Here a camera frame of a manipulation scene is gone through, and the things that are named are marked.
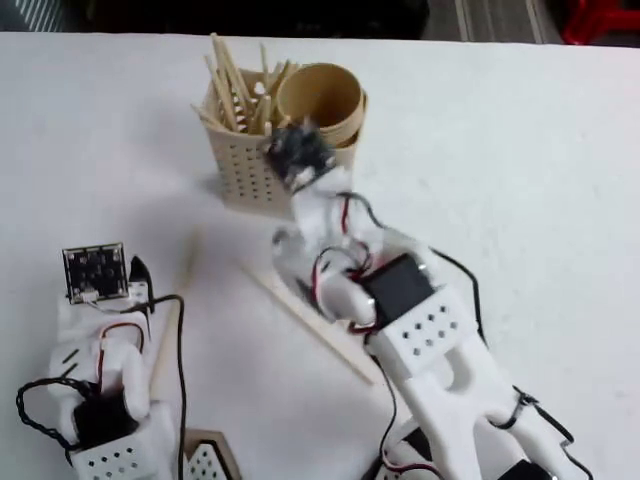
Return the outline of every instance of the beige container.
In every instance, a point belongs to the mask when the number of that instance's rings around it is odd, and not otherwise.
[[[250,92],[254,91],[256,83],[261,82],[263,77],[262,72],[241,70],[241,74]],[[237,99],[234,101],[238,110]],[[216,119],[223,118],[222,106],[212,84],[209,85],[202,108]],[[238,123],[246,126],[241,114],[239,111]],[[260,152],[266,137],[216,129],[205,122],[203,126],[218,164],[225,205],[251,213],[290,218],[290,195]],[[359,131],[355,132],[344,147],[335,149],[337,163],[348,170],[353,167],[359,135]]]
[[[360,130],[364,120],[364,92],[347,69],[330,63],[306,65],[287,77],[276,95],[281,118],[318,126],[327,143],[340,147]]]

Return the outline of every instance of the white robotic arm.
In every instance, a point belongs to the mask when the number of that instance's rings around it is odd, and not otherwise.
[[[301,142],[300,135],[309,138]],[[367,334],[368,351],[426,435],[433,464],[423,459],[416,468],[394,466],[381,452],[386,471],[494,480],[483,477],[474,438],[475,425],[488,420],[496,435],[506,430],[518,443],[500,479],[592,478],[567,454],[572,438],[562,438],[555,420],[503,375],[476,320],[440,278],[438,256],[449,257],[381,224],[368,201],[349,191],[344,168],[330,153],[317,155],[321,140],[314,135],[307,127],[290,127],[275,132],[265,147],[276,174],[292,187],[298,226],[276,233],[273,262],[284,283],[329,322],[349,319],[351,333]],[[308,151],[316,156],[310,158],[301,149],[314,142]],[[296,172],[305,172],[303,181],[295,181]],[[453,370],[450,386],[433,373],[443,359]],[[560,433],[568,432],[560,426]],[[384,471],[379,478],[386,478]]]

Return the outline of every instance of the table surface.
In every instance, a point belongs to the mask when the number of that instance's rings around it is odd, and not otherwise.
[[[239,65],[259,68],[258,39],[228,43]],[[370,99],[356,189],[388,223],[475,271],[498,361],[573,431],[596,478],[632,478],[640,51],[265,44],[272,61],[356,73]],[[46,371],[60,249],[123,241],[168,293],[194,226],[205,240],[187,294],[189,425],[223,431],[247,479],[355,479],[375,455],[390,414],[384,389],[365,386],[231,260],[268,261],[278,222],[226,210],[212,192],[215,163],[189,108],[206,90],[210,49],[203,37],[0,34],[7,478],[72,477],[55,442],[20,424],[13,400]],[[470,294],[463,277],[451,279]],[[28,406],[55,418],[44,392]]]

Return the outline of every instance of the cup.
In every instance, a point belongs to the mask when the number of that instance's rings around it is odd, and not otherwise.
[[[305,117],[334,147],[356,135],[364,118],[364,94],[358,79],[330,63],[306,65],[289,77],[276,94],[279,115],[301,122]]]

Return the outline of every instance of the red object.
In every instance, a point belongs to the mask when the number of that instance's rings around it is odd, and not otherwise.
[[[565,42],[591,43],[610,30],[640,30],[640,10],[620,8],[619,0],[572,0],[569,23],[562,32]]]

